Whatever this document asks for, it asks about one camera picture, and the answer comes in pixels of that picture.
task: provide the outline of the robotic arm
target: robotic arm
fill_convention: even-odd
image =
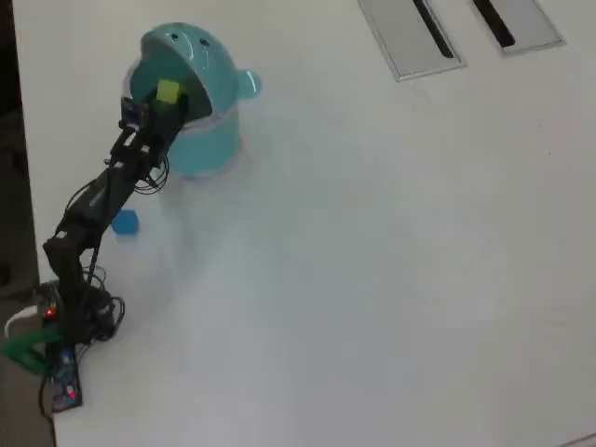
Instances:
[[[40,286],[43,328],[35,333],[11,337],[4,354],[32,373],[49,378],[54,385],[53,412],[82,404],[75,347],[106,341],[117,331],[124,303],[104,287],[91,285],[102,235],[120,212],[138,182],[157,188],[152,169],[167,163],[169,147],[188,116],[188,98],[181,87],[160,81],[157,88],[138,103],[123,98],[119,127],[107,168],[87,183],[69,202],[53,237],[44,244],[49,264],[58,281]],[[79,260],[93,249],[86,272]],[[114,300],[121,316],[114,319]],[[34,345],[46,344],[45,357]]]
[[[165,162],[170,145],[184,125],[187,97],[163,102],[155,95],[141,104],[122,99],[122,132],[112,148],[108,167],[66,209],[54,237],[44,244],[59,280],[61,309],[56,318],[67,343],[88,344],[114,333],[114,319],[108,309],[111,297],[90,285],[92,271],[85,279],[79,257],[87,249],[94,249],[97,257],[103,233],[134,192],[136,183],[155,182],[151,170]]]

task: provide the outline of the dark floor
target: dark floor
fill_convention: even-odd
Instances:
[[[7,1],[0,0],[0,65],[7,75],[0,86],[0,328],[31,304],[37,283],[34,227],[22,130],[14,38],[7,33]],[[40,324],[15,323],[11,332]],[[4,331],[0,331],[4,343]],[[0,447],[50,447],[51,428],[38,410],[40,378],[0,356]]]

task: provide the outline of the green clamp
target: green clamp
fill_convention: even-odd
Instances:
[[[61,340],[56,324],[48,324],[42,329],[10,337],[2,346],[2,354],[29,373],[44,376],[49,373],[49,363],[36,345],[56,343]]]

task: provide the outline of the black cable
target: black cable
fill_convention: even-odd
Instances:
[[[124,300],[122,298],[120,298],[119,296],[113,296],[112,301],[118,301],[118,303],[120,304],[120,311],[118,313],[118,318],[115,321],[114,334],[112,335],[112,336],[114,336],[115,333],[118,332],[118,328],[120,327],[120,323],[122,322],[122,319],[124,318],[124,314],[126,314],[126,312],[127,312],[127,308],[126,308],[126,304],[124,303]]]
[[[146,185],[135,186],[134,190],[135,190],[135,192],[137,192],[143,196],[151,196],[153,194],[157,194],[159,191],[161,191],[164,188],[164,186],[166,185],[166,182],[168,181],[168,178],[169,178],[169,160],[166,157],[166,158],[164,158],[163,169],[159,172],[157,177],[153,178],[153,177],[151,177],[151,175],[149,175],[149,177],[147,179],[141,180],[141,182],[145,182]]]
[[[39,413],[43,416],[44,419],[47,420],[47,423],[49,424],[49,432],[52,437],[52,445],[56,447],[56,431],[54,430],[54,419],[46,413],[46,407],[44,405],[44,390],[46,389],[48,378],[48,375],[44,374],[44,377],[41,379],[41,385],[39,386],[39,391],[37,393],[37,405],[39,407]]]
[[[108,164],[108,168],[105,174],[105,193],[103,194],[103,207],[102,207],[102,216],[100,220],[102,221],[102,225],[107,218],[108,210],[109,210],[109,203],[110,203],[110,185],[111,185],[111,173],[114,166],[114,162],[110,161]],[[88,266],[88,273],[87,273],[87,286],[85,287],[85,291],[83,292],[83,298],[79,303],[78,310],[76,312],[77,318],[81,317],[81,313],[84,311],[88,298],[89,298],[89,291],[91,290],[91,281],[95,276],[95,265],[97,264],[97,257],[100,253],[100,245],[102,244],[102,236],[100,235],[99,240],[97,241],[95,247],[93,248],[93,254],[91,255],[91,262]]]
[[[96,273],[94,273],[92,275],[93,278],[95,278],[97,280],[97,282],[100,283],[100,288],[105,291],[105,278],[106,278],[106,273],[105,273],[105,269],[103,267],[101,267],[100,265],[96,265],[95,266],[96,269],[100,269],[103,271],[103,279],[100,278],[100,276]],[[87,275],[87,279],[88,279],[88,275],[89,275],[89,269],[88,267],[83,268],[83,274]]]
[[[46,413],[46,408],[44,406],[44,390],[46,389],[48,376],[44,374],[44,377],[41,379],[41,385],[39,386],[39,391],[37,393],[37,405],[39,406],[39,412],[44,419],[46,419],[51,425],[54,425],[53,419]]]
[[[80,352],[78,353],[77,357],[76,357],[76,364],[79,365],[81,363],[81,359],[83,358],[83,356],[85,354],[87,354],[87,351],[89,351],[89,349],[95,344],[95,340],[91,341],[91,343],[89,343],[88,345],[85,345],[85,347],[83,347]]]

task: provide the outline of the wire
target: wire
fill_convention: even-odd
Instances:
[[[76,356],[76,364],[80,364],[81,359],[83,358],[83,356],[85,354],[87,354],[87,351],[89,351],[89,349],[95,345],[95,340],[91,340],[91,343],[89,343],[88,345],[85,345],[85,347],[81,348],[81,350],[78,352],[77,356]]]
[[[114,336],[115,333],[118,332],[118,328],[120,328],[120,323],[122,322],[122,319],[124,318],[124,314],[126,314],[126,312],[127,312],[127,307],[126,307],[126,304],[124,303],[124,300],[122,298],[120,298],[119,296],[113,296],[112,301],[118,301],[118,303],[120,304],[120,312],[118,313],[118,318],[115,321],[115,329],[114,329],[114,333],[112,334],[112,336]]]
[[[105,189],[104,189],[104,194],[103,194],[103,206],[102,206],[102,216],[100,218],[100,221],[102,222],[103,225],[103,221],[106,220],[107,218],[107,214],[108,214],[108,210],[109,210],[109,202],[110,202],[110,186],[111,186],[111,173],[112,173],[112,169],[113,169],[113,165],[114,162],[110,161],[108,168],[106,169],[105,172]],[[95,245],[95,247],[93,248],[93,254],[91,255],[91,262],[89,263],[88,266],[88,271],[87,271],[87,287],[85,288],[85,291],[83,292],[83,298],[81,299],[81,302],[79,303],[78,306],[78,310],[76,312],[77,316],[80,317],[81,313],[84,312],[85,306],[87,304],[88,298],[89,298],[89,291],[91,290],[91,281],[93,281],[93,278],[95,278],[95,265],[97,264],[97,257],[100,253],[100,245],[102,244],[102,236],[100,235],[97,244]]]
[[[146,179],[141,180],[141,182],[146,183],[146,185],[135,186],[135,192],[143,195],[143,196],[151,196],[153,194],[157,194],[161,191],[166,182],[169,178],[169,160],[168,158],[164,158],[163,167],[160,170],[159,174],[156,178],[151,177],[151,174],[147,176]]]
[[[39,386],[39,391],[37,393],[37,406],[39,407],[39,413],[43,416],[44,419],[47,420],[49,424],[49,429],[51,431],[52,436],[52,443],[56,445],[56,432],[54,431],[54,419],[46,413],[46,408],[44,406],[44,390],[46,389],[48,376],[44,374],[44,377],[41,379],[41,385]]]

